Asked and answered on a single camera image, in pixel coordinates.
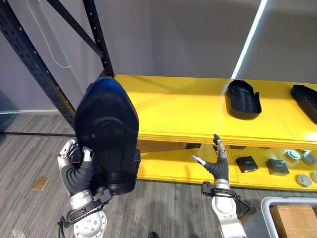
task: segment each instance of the yellow shelf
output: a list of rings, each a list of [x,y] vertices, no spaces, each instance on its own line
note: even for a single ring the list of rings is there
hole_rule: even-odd
[[[301,187],[296,183],[296,175],[307,174],[310,176],[311,172],[317,171],[317,164],[309,166],[301,160],[292,162],[284,155],[286,149],[247,147],[243,150],[235,150],[230,149],[229,146],[226,149],[229,161],[229,180],[232,186],[317,191],[317,183],[315,182],[310,187]],[[186,149],[142,153],[138,179],[189,183],[213,182],[213,176],[191,159],[191,154],[198,153],[210,162],[216,161],[214,151],[211,146],[207,145],[204,145],[201,151],[199,149]],[[259,169],[254,172],[241,173],[235,160],[243,156],[252,156]],[[286,176],[270,175],[265,163],[268,159],[285,160],[290,174]]]
[[[290,96],[294,83],[246,80],[260,91],[262,113],[240,120],[226,110],[229,79],[116,75],[135,106],[139,139],[317,149],[317,125]],[[305,84],[317,90],[316,84]]]

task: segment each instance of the plastic bin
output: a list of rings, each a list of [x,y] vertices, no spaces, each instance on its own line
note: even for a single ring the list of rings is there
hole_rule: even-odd
[[[278,238],[273,218],[269,211],[276,205],[310,205],[317,207],[317,198],[309,197],[266,197],[261,202],[261,210],[250,216],[243,227],[248,238]]]

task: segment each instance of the black shoe-shaped object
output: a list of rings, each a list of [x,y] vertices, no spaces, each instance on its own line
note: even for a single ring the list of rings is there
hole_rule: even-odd
[[[261,112],[259,92],[254,93],[253,87],[243,80],[233,80],[226,93],[228,113],[238,119],[254,119]]]
[[[291,95],[306,115],[317,124],[317,92],[304,85],[293,85]]]
[[[88,88],[74,117],[80,148],[94,152],[91,191],[101,186],[112,195],[132,191],[140,163],[136,148],[138,115],[124,89],[110,77],[100,77]]]

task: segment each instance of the black foot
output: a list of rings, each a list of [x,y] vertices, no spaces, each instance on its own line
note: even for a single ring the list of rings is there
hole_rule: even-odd
[[[159,238],[159,236],[155,232],[149,233],[148,238]]]

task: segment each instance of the round metal puck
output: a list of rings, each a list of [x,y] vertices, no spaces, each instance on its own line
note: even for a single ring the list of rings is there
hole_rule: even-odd
[[[316,163],[316,158],[312,156],[309,152],[305,152],[303,154],[302,160],[305,162],[305,164],[313,165]]]
[[[313,184],[311,178],[305,174],[297,175],[296,181],[300,186],[308,187]]]
[[[301,155],[295,150],[288,150],[285,153],[286,157],[290,160],[297,161],[301,159]]]
[[[312,172],[311,176],[312,176],[313,181],[317,182],[317,172]]]

